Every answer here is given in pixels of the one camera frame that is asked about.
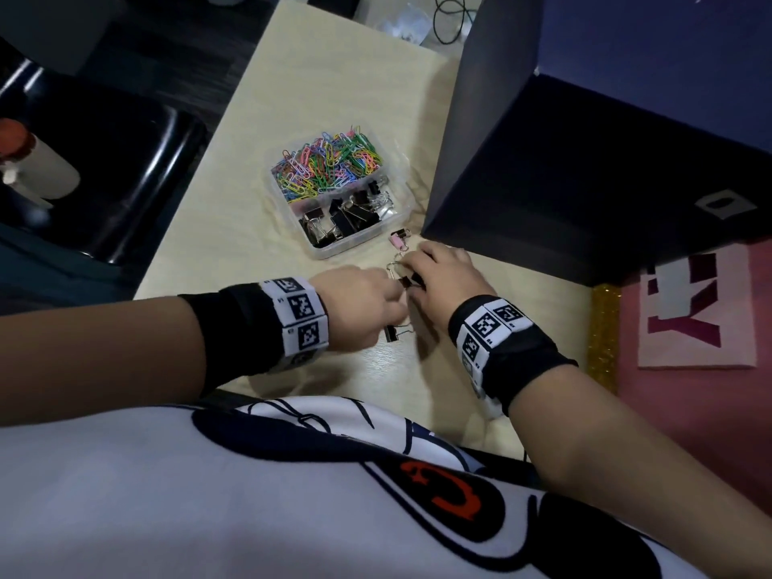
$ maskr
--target hand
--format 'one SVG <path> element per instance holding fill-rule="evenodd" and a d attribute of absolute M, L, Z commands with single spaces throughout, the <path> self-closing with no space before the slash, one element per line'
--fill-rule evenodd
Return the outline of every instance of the hand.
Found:
<path fill-rule="evenodd" d="M 402 285 L 382 268 L 343 266 L 309 280 L 327 309 L 330 351 L 359 351 L 378 342 L 387 325 L 408 317 Z"/>
<path fill-rule="evenodd" d="M 421 242 L 419 250 L 406 254 L 401 264 L 421 275 L 426 291 L 412 286 L 408 295 L 446 333 L 450 317 L 462 302 L 477 295 L 496 295 L 466 251 L 437 242 Z"/>

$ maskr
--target red lid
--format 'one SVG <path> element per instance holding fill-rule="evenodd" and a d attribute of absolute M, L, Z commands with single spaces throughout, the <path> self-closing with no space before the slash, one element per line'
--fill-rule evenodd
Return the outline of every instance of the red lid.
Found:
<path fill-rule="evenodd" d="M 15 119 L 0 119 L 0 159 L 15 160 L 29 154 L 35 137 Z"/>

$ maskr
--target person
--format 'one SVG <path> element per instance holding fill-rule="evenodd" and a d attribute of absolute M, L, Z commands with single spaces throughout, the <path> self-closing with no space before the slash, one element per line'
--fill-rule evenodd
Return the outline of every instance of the person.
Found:
<path fill-rule="evenodd" d="M 0 576 L 772 577 L 770 520 L 466 252 L 423 242 L 402 263 L 548 491 L 356 399 L 186 404 L 375 345 L 409 312 L 382 269 L 31 312 L 0 319 Z"/>

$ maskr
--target person's left hand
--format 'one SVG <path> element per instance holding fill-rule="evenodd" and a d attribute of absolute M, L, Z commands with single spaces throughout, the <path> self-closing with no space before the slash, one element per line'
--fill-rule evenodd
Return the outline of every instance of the person's left hand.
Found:
<path fill-rule="evenodd" d="M 359 351 L 378 342 L 387 325 L 408 317 L 402 285 L 382 268 L 342 266 L 309 280 L 327 309 L 330 351 Z"/>

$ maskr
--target chair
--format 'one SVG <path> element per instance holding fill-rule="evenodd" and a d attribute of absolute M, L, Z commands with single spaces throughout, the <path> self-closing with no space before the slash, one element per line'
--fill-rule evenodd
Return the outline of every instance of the chair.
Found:
<path fill-rule="evenodd" d="M 17 119 L 81 176 L 44 210 L 0 184 L 0 223 L 108 264 L 153 227 L 206 140 L 204 123 L 36 65 L 0 38 L 0 117 Z"/>

